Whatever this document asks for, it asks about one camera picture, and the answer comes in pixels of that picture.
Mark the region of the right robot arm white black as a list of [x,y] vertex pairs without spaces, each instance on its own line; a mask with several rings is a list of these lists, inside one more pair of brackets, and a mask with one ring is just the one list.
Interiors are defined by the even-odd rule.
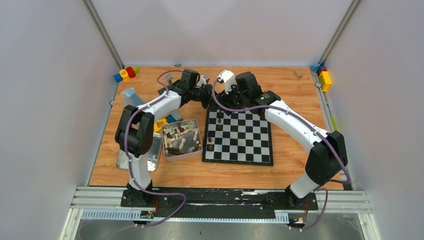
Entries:
[[304,173],[287,188],[285,201],[290,208],[301,207],[306,195],[333,181],[340,171],[347,177],[344,183],[350,183],[345,139],[339,131],[328,132],[312,124],[274,92],[262,91],[250,71],[235,75],[225,69],[216,77],[213,85],[217,83],[223,84],[224,90],[220,94],[213,93],[212,97],[221,109],[258,114],[289,134],[308,153]]

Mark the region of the silver tin lid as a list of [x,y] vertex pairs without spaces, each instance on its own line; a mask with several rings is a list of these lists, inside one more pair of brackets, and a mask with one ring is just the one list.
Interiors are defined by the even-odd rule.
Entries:
[[[150,150],[146,153],[147,156],[147,169],[149,172],[154,172],[157,169],[160,153],[162,150],[162,135],[155,132],[153,134],[153,141]],[[128,170],[128,157],[123,150],[119,151],[116,167],[121,170]]]

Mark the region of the folding chess board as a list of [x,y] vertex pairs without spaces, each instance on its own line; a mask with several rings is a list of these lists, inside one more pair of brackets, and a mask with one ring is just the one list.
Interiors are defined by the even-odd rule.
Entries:
[[[220,122],[219,112],[223,113]],[[217,125],[222,125],[222,131],[217,131]],[[208,142],[208,136],[212,137],[212,142]],[[214,145],[214,150],[209,151],[208,145]],[[250,111],[227,115],[219,109],[207,110],[202,161],[272,167],[271,123]]]

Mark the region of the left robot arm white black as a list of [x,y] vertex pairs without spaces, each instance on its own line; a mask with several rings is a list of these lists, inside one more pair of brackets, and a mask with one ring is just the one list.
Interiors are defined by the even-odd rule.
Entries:
[[124,107],[115,133],[115,142],[128,158],[129,181],[125,199],[142,207],[149,206],[155,192],[148,171],[147,153],[153,144],[156,121],[190,101],[200,102],[208,108],[213,89],[209,83],[201,83],[201,75],[191,69],[181,71],[181,77],[170,86],[163,85],[164,92],[155,99],[138,106]]

